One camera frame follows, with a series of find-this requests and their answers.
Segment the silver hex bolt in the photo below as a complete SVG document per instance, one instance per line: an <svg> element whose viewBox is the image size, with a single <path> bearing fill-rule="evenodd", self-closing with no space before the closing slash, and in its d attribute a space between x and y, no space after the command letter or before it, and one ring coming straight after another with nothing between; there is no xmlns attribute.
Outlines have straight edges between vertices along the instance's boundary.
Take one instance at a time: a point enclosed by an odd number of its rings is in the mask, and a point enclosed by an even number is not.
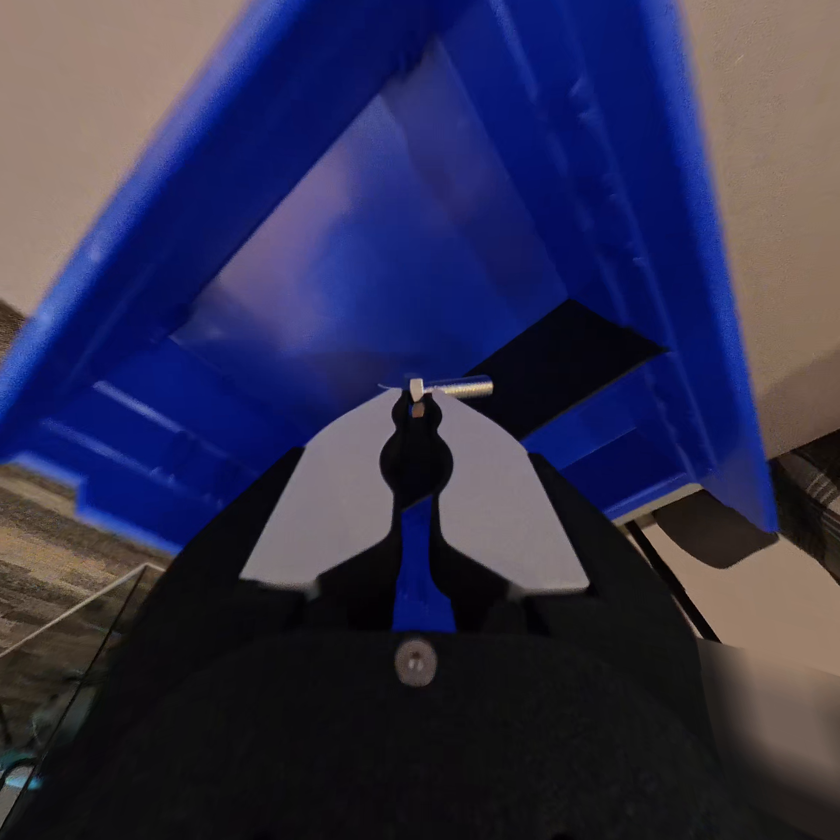
<svg viewBox="0 0 840 840"><path fill-rule="evenodd" d="M447 395L460 401L471 401L492 396L494 383L489 376L478 374L457 379L426 381L422 377L408 379L410 406L408 416L421 418L425 415L426 396Z"/></svg>

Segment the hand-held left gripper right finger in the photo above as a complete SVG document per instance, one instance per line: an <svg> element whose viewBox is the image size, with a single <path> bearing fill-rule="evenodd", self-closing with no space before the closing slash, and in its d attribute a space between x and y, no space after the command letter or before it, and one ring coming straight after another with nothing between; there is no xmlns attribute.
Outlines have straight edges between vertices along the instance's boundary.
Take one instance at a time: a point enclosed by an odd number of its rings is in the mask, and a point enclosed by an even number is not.
<svg viewBox="0 0 840 840"><path fill-rule="evenodd" d="M525 447L453 396L433 398L453 461L437 498L444 541L523 595L586 590L589 577Z"/></svg>

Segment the blue plastic bin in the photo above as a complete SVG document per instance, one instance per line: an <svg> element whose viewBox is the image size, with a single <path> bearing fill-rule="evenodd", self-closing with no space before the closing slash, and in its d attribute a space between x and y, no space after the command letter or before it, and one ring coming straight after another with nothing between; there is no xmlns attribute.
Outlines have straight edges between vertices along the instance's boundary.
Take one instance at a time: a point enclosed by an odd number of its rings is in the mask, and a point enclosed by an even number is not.
<svg viewBox="0 0 840 840"><path fill-rule="evenodd" d="M609 518L777 528L679 2L253 2L2 369L2 462L172 552L408 374Z"/></svg>

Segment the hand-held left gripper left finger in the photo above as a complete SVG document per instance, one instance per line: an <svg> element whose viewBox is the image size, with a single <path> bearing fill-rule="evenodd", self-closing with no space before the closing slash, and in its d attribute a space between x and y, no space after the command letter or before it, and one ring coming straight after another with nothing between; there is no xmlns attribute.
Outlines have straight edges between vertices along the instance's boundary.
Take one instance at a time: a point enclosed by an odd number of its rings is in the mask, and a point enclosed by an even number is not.
<svg viewBox="0 0 840 840"><path fill-rule="evenodd" d="M241 580L307 592L321 575L388 536L394 495L381 456L402 396L385 389L308 441Z"/></svg>

